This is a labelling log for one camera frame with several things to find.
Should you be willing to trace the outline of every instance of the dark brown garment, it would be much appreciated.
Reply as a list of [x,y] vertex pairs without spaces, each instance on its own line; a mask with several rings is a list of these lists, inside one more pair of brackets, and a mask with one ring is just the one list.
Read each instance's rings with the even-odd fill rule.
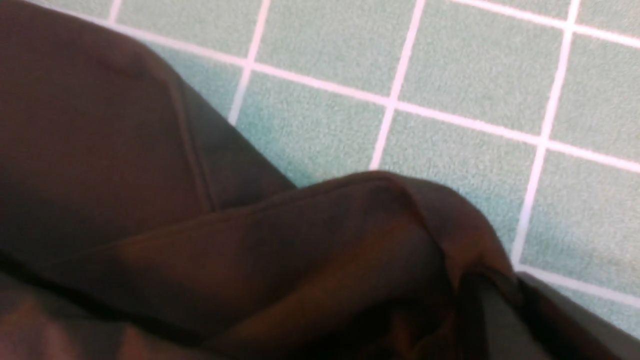
[[296,189],[144,45],[18,0],[0,250],[1,359],[640,359],[453,190]]

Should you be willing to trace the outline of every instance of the green tile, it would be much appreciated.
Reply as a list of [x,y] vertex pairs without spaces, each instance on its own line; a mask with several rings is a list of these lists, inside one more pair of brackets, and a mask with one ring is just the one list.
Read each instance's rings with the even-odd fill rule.
[[582,0],[578,23],[640,37],[637,0]]
[[640,175],[547,154],[522,263],[640,296]]
[[214,109],[227,117],[242,69],[209,58],[184,53],[155,44],[147,44],[162,56]]
[[367,170],[384,108],[254,74],[237,128],[296,185]]
[[258,60],[388,95],[415,0],[271,4]]
[[260,0],[124,0],[118,22],[246,56]]
[[554,286],[557,291],[609,323],[640,339],[640,309],[594,295]]
[[381,168],[459,191],[487,216],[508,251],[535,151],[524,143],[398,113]]
[[569,14],[571,0],[492,0],[491,2],[564,20]]
[[538,134],[561,41],[558,29],[429,0],[401,99]]
[[113,0],[30,0],[52,8],[107,19]]
[[552,138],[640,161],[640,50],[576,35]]

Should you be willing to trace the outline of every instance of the pant leg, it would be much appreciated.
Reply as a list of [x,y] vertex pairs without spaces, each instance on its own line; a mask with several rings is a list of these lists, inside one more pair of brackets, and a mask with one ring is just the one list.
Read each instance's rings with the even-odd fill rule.
[[20,0],[0,114],[0,250],[30,265],[294,188],[147,47]]
[[327,336],[337,338],[321,348],[360,351],[361,341],[373,341],[375,351],[406,355],[452,313],[460,276],[485,269],[513,284],[476,208],[444,186],[372,172],[40,271],[113,307],[187,329],[231,357],[278,359],[309,354]]

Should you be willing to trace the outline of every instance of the brown fabric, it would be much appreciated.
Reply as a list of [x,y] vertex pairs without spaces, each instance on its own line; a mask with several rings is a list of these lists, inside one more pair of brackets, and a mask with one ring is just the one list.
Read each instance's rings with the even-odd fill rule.
[[0,358],[638,354],[453,190],[295,189],[125,36],[6,0],[0,79]]

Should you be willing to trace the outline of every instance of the tile floor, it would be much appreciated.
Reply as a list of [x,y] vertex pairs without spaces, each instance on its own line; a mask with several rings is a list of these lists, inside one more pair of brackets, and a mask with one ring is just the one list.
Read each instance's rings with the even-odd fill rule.
[[459,190],[516,266],[640,338],[636,0],[34,1],[140,38],[299,186]]

